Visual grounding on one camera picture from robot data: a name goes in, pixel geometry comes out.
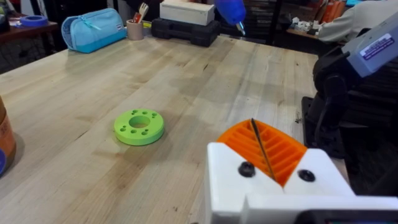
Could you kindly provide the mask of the white orange left gripper left finger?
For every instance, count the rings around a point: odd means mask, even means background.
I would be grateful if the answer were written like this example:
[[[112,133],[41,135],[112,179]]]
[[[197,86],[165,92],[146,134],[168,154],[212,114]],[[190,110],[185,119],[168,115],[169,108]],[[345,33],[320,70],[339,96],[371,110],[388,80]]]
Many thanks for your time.
[[[207,145],[205,223],[239,223],[249,194],[283,193],[267,151],[282,137],[279,130],[247,119]]]

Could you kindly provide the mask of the white orange left gripper right finger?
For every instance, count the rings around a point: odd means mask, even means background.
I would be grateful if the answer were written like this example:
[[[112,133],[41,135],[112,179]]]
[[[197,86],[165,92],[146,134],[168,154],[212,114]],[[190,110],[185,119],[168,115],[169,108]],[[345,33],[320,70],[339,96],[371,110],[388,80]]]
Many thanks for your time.
[[[354,192],[330,157],[321,149],[308,149],[265,123],[252,120],[264,172],[288,194],[353,196]]]

